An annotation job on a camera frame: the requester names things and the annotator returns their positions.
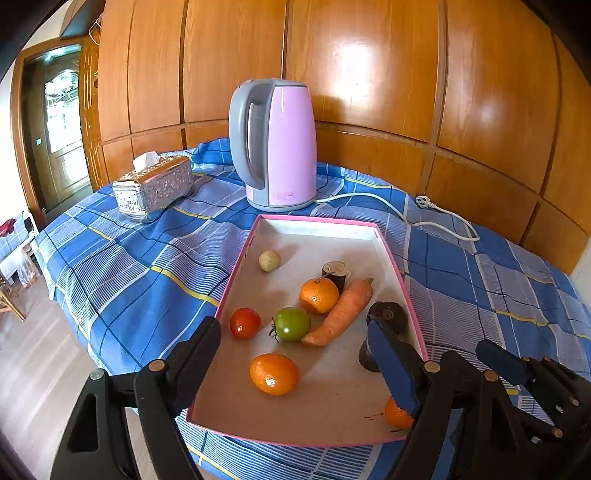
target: screw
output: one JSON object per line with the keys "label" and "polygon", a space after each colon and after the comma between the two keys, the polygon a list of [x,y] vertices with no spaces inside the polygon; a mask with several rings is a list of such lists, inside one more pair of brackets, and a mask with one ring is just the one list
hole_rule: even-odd
{"label": "screw", "polygon": [[91,380],[98,380],[99,378],[103,378],[105,371],[102,368],[96,368],[92,372],[90,372],[90,379]]}
{"label": "screw", "polygon": [[489,382],[496,382],[499,380],[499,375],[493,370],[485,370],[484,378],[486,378]]}
{"label": "screw", "polygon": [[163,368],[164,368],[164,361],[163,360],[152,360],[149,364],[148,364],[148,369],[151,372],[160,372]]}
{"label": "screw", "polygon": [[436,374],[441,370],[441,367],[437,362],[429,360],[428,362],[425,362],[425,370],[427,370],[429,373]]}

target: table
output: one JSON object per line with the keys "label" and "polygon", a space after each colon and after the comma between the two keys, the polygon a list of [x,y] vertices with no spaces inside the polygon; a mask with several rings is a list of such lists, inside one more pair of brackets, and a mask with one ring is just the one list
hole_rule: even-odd
{"label": "table", "polygon": [[[33,248],[49,287],[90,356],[110,374],[165,358],[213,315],[259,211],[248,205],[228,139],[184,153],[194,195],[149,225],[122,216],[106,186],[43,230]],[[438,222],[467,235],[448,214],[419,209],[389,183],[354,170],[317,166],[320,197],[371,192],[411,222]],[[471,244],[433,227],[414,228],[385,205],[351,197],[297,215],[377,223],[403,274],[430,358],[455,349],[480,369],[476,344],[489,338],[519,356],[551,356],[589,380],[591,316],[572,282],[540,257],[475,226]],[[506,384],[514,404],[548,420],[524,390]],[[177,418],[196,462],[222,478],[382,479],[401,442],[296,448],[208,433]]]}

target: glass door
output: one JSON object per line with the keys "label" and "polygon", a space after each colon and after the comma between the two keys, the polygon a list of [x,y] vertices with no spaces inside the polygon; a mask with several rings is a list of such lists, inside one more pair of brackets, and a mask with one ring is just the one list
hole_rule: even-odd
{"label": "glass door", "polygon": [[45,84],[45,119],[50,168],[62,201],[90,180],[80,130],[77,60],[60,60],[55,66],[59,72]]}

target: pink electric kettle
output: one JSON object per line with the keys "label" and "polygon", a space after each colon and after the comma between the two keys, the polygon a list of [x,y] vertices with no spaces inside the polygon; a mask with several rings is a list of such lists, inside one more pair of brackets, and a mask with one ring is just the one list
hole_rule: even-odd
{"label": "pink electric kettle", "polygon": [[304,83],[247,80],[232,95],[230,151],[246,199],[266,212],[303,208],[316,197],[316,130]]}

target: red tomato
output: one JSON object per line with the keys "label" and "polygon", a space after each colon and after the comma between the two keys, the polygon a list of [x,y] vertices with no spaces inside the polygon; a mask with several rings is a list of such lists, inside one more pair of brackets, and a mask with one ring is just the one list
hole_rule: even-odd
{"label": "red tomato", "polygon": [[230,317],[230,331],[240,340],[254,337],[260,326],[261,317],[252,309],[238,309]]}

